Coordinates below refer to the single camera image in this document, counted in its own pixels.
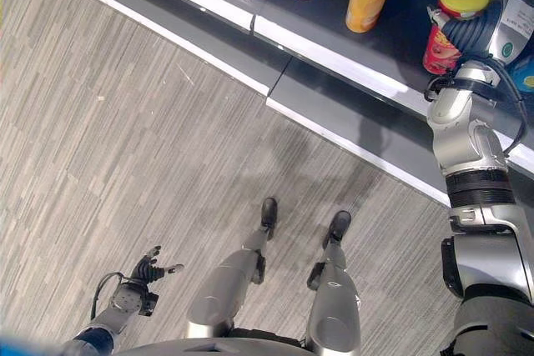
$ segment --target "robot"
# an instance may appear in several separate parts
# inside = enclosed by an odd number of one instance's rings
[[[459,68],[431,81],[428,124],[433,149],[451,201],[454,235],[441,245],[446,286],[462,298],[451,345],[443,356],[534,354],[534,244],[526,216],[516,204],[508,179],[506,155],[526,130],[521,95],[505,66],[519,56],[534,31],[534,0],[493,0],[480,17],[448,18],[429,8],[429,15],[463,53]],[[490,126],[488,108],[507,90],[521,115],[521,129],[503,152]],[[323,243],[323,256],[312,268],[308,287],[315,301],[304,343],[273,333],[234,326],[249,283],[264,280],[264,249],[276,228],[277,203],[267,198],[259,227],[204,281],[187,313],[183,339],[130,349],[128,356],[194,352],[223,355],[356,356],[360,354],[360,299],[345,271],[341,241],[350,215],[338,212]],[[61,353],[110,354],[118,335],[136,314],[149,316],[158,300],[149,284],[183,266],[154,267],[152,249],[130,278],[119,282],[108,307],[95,316]],[[98,286],[111,276],[104,277]]]

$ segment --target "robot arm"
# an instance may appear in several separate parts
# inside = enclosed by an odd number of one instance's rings
[[[463,299],[456,338],[442,354],[534,354],[534,243],[490,126],[493,101],[477,94],[510,85],[504,66],[531,36],[534,0],[496,0],[468,22],[430,14],[464,54],[482,55],[466,56],[444,80],[428,114],[455,232],[441,246],[443,277]]]
[[[61,354],[67,356],[96,356],[111,354],[120,333],[135,315],[150,316],[158,302],[158,295],[149,292],[149,284],[162,278],[165,273],[175,273],[184,268],[175,264],[167,268],[154,267],[154,258],[159,254],[160,246],[150,249],[137,263],[130,278],[121,273],[106,274],[97,287],[93,299],[91,322],[71,341],[61,348]],[[119,276],[108,307],[98,316],[96,303],[98,294],[105,283],[113,276]]]

